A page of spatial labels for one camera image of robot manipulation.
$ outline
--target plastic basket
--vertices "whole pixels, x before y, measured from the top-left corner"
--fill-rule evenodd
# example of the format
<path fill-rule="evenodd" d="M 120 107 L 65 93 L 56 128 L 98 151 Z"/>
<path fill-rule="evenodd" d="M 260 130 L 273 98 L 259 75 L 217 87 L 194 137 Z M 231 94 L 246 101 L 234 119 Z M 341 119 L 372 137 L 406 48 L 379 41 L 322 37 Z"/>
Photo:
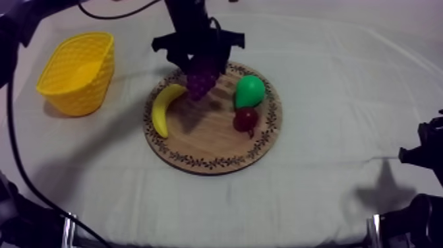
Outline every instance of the plastic basket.
<path fill-rule="evenodd" d="M 87 115 L 103 103 L 114 66 L 111 34 L 80 34 L 54 51 L 36 88 L 60 112 Z"/>

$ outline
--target purple grape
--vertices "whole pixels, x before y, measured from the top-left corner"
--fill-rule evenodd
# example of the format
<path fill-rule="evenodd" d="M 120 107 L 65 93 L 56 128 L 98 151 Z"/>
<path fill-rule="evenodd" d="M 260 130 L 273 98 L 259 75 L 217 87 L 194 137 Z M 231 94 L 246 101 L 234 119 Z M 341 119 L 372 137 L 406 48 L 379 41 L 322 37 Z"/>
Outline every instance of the purple grape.
<path fill-rule="evenodd" d="M 211 57 L 194 56 L 187 75 L 189 97 L 200 100 L 216 85 L 219 77 L 215 60 Z"/>

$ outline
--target banana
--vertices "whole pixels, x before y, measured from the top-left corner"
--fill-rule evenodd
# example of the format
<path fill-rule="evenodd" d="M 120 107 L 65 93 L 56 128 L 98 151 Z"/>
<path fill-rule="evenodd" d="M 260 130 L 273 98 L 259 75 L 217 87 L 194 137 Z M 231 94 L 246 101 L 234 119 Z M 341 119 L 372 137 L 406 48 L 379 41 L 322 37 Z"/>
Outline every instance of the banana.
<path fill-rule="evenodd" d="M 152 104 L 151 119 L 157 133 L 167 138 L 166 111 L 174 99 L 186 92 L 186 88 L 180 84 L 170 84 L 164 88 L 154 100 Z"/>

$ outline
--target round wooden board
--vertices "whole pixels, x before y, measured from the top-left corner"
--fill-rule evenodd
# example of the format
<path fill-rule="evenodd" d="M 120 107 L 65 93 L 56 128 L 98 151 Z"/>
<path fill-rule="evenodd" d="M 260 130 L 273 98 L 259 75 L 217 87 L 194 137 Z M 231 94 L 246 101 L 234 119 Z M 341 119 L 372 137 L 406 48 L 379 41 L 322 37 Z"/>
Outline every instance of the round wooden board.
<path fill-rule="evenodd" d="M 245 75 L 262 79 L 265 100 L 256 107 L 259 121 L 254 136 L 233 128 L 235 85 Z M 144 133 L 154 152 L 171 166 L 199 175 L 221 175 L 241 170 L 259 160 L 275 143 L 281 127 L 281 102 L 276 89 L 258 72 L 229 62 L 215 88 L 199 102 L 183 94 L 167 110 L 169 137 L 161 138 L 151 120 L 152 103 L 169 84 L 185 85 L 177 69 L 151 92 L 144 110 Z"/>

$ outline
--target table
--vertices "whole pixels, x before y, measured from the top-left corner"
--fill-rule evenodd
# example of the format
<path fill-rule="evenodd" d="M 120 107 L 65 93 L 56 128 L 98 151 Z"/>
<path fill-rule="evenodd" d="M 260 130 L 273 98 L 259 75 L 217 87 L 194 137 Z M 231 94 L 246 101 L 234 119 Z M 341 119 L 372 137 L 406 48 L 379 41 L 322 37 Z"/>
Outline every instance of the table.
<path fill-rule="evenodd" d="M 17 73 L 26 82 L 15 102 L 18 143 L 36 186 L 110 241 L 181 247 L 353 241 L 372 214 L 406 206 L 417 193 L 443 195 L 431 171 L 396 159 L 399 147 L 419 145 L 418 124 L 443 106 L 443 74 L 428 44 L 230 7 L 215 17 L 246 33 L 246 50 L 234 49 L 231 60 L 260 71 L 279 92 L 281 135 L 263 159 L 220 177 L 164 164 L 144 138 L 142 112 L 151 89 L 174 70 L 164 51 L 150 47 L 173 31 L 166 8 L 110 22 L 68 9 L 42 23 L 34 56 L 21 58 Z M 91 30 L 115 36 L 115 75 L 96 113 L 66 118 L 34 85 L 59 42 Z M 16 172 L 4 125 L 0 157 L 2 171 L 35 199 Z"/>

